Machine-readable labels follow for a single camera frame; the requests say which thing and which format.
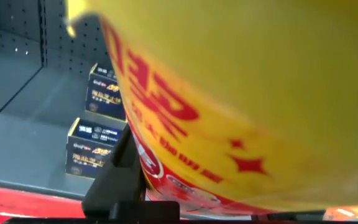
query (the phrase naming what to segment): packaging label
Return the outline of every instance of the packaging label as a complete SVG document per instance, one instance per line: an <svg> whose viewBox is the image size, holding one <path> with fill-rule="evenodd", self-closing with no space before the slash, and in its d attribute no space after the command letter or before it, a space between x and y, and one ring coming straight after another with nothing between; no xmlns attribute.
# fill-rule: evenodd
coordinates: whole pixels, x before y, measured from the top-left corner
<svg viewBox="0 0 358 224"><path fill-rule="evenodd" d="M274 194L289 184L288 177L304 171L294 169L296 158L295 164L274 159L278 151L273 149L288 153L294 146L283 147L263 129L225 111L147 53L126 45L106 21L102 25L142 165L156 190L169 174L198 189L188 191L190 195L216 195L211 203L224 202L227 211L237 207L243 213L261 213L261 202L248 203L248 198ZM200 203L194 196L187 201Z"/></svg>
<svg viewBox="0 0 358 224"><path fill-rule="evenodd" d="M121 131L80 119L72 135L114 146L120 138Z"/></svg>
<svg viewBox="0 0 358 224"><path fill-rule="evenodd" d="M94 68L88 81L85 109L103 116L126 120L121 94L112 70Z"/></svg>
<svg viewBox="0 0 358 224"><path fill-rule="evenodd" d="M119 129L77 118L67 136L66 172L95 178L120 135Z"/></svg>

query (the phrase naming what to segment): red logo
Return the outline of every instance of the red logo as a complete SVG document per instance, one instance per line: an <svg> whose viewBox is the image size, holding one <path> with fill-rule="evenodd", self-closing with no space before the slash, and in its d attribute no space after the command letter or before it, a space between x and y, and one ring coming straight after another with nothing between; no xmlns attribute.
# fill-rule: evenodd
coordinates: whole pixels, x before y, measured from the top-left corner
<svg viewBox="0 0 358 224"><path fill-rule="evenodd" d="M135 134L134 139L143 170L154 178L161 178L164 175L161 162L157 159L153 151L138 140Z"/></svg>

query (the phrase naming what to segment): yellow bag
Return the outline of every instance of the yellow bag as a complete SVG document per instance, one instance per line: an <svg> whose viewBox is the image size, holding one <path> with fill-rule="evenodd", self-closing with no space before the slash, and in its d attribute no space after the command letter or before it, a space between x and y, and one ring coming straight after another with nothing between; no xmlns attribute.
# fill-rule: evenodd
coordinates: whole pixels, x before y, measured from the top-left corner
<svg viewBox="0 0 358 224"><path fill-rule="evenodd" d="M101 16L155 199L226 215L358 204L358 1L67 5L69 24Z"/></svg>

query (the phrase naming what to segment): product box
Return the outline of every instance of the product box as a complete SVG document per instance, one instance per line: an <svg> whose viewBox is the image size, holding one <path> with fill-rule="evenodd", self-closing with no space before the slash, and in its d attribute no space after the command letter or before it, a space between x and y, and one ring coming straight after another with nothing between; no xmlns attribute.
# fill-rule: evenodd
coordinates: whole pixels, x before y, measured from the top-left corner
<svg viewBox="0 0 358 224"><path fill-rule="evenodd" d="M67 134L66 173L95 178L120 135L121 130L75 119Z"/></svg>
<svg viewBox="0 0 358 224"><path fill-rule="evenodd" d="M89 73L85 110L127 121L113 69L102 68L97 63L92 67Z"/></svg>

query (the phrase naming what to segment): metal panel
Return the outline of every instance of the metal panel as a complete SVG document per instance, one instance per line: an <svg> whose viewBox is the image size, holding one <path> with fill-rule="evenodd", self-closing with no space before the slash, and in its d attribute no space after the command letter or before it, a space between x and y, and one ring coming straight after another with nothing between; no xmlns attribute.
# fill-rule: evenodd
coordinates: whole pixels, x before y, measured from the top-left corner
<svg viewBox="0 0 358 224"><path fill-rule="evenodd" d="M40 41L39 5L36 0L0 0L0 29Z"/></svg>
<svg viewBox="0 0 358 224"><path fill-rule="evenodd" d="M39 44L0 31L0 110L40 68Z"/></svg>
<svg viewBox="0 0 358 224"><path fill-rule="evenodd" d="M62 0L45 1L47 62L59 60L62 63L61 66L68 65L68 68L70 64L77 63L75 58L83 59L89 63L109 62L99 19L96 16L89 16L79 21L76 24L77 35L73 39L67 34L66 26L63 23L64 16L65 6ZM51 50L55 51L53 55L49 55Z"/></svg>
<svg viewBox="0 0 358 224"><path fill-rule="evenodd" d="M44 68L0 114L0 187L84 196L92 180L65 174L67 132L83 113L84 78Z"/></svg>

